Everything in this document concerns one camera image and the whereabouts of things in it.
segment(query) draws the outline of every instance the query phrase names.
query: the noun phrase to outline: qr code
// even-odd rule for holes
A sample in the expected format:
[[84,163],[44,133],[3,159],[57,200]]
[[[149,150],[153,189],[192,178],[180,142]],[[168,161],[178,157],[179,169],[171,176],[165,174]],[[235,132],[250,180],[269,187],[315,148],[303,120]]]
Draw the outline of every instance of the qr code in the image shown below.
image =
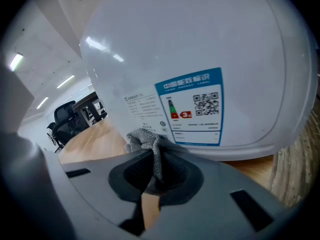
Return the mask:
[[194,95],[195,114],[197,116],[219,114],[218,93]]

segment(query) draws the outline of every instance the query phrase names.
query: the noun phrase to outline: label sticker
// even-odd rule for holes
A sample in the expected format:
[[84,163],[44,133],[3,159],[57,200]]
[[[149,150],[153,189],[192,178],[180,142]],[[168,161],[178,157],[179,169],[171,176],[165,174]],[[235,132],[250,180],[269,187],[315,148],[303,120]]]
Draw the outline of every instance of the label sticker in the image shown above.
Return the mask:
[[174,141],[167,117],[154,85],[142,87],[123,97],[137,128],[146,129]]
[[176,144],[220,145],[224,117],[221,68],[159,82],[155,89]]

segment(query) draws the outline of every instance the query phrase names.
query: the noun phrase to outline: office chair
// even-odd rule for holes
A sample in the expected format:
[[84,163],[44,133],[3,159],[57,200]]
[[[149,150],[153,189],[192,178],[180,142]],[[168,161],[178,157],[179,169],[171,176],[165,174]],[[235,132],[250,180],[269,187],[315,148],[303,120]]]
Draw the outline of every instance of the office chair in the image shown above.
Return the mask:
[[63,145],[89,127],[83,118],[73,111],[72,105],[75,103],[74,100],[67,102],[54,111],[56,126],[52,134]]
[[61,144],[61,142],[57,139],[57,137],[54,135],[54,128],[56,127],[56,123],[55,122],[51,122],[48,126],[47,129],[50,129],[51,132],[47,133],[48,137],[51,139],[51,141],[53,142],[54,145],[56,145],[55,143],[58,144],[59,149],[62,149],[64,147],[64,145]]
[[57,107],[54,111],[54,121],[59,124],[63,120],[74,116],[76,113],[72,109],[72,106],[76,103],[75,100],[69,101],[61,106]]

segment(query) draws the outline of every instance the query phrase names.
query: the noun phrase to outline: white plastic casing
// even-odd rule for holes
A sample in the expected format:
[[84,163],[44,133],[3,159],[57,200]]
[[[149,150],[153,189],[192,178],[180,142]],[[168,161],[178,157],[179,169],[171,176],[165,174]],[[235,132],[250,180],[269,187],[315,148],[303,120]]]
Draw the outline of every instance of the white plastic casing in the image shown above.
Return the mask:
[[219,146],[169,143],[214,160],[267,156],[292,144],[315,99],[314,40],[289,0],[102,0],[80,49],[94,89],[124,138],[141,125],[124,100],[127,94],[221,68]]

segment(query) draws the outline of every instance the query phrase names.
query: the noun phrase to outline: white ceiling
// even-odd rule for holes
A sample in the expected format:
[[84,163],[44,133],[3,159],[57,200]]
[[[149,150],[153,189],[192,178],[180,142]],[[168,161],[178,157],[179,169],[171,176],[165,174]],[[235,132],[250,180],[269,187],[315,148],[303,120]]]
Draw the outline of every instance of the white ceiling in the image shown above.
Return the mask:
[[[81,1],[77,14],[87,21],[98,2]],[[16,53],[23,54],[15,73],[34,96],[25,118],[43,113],[68,88],[87,77],[86,65],[80,56],[56,31],[34,0],[26,3],[17,15],[1,48],[7,65]],[[57,89],[71,75],[75,77]],[[49,99],[36,109],[45,97]]]

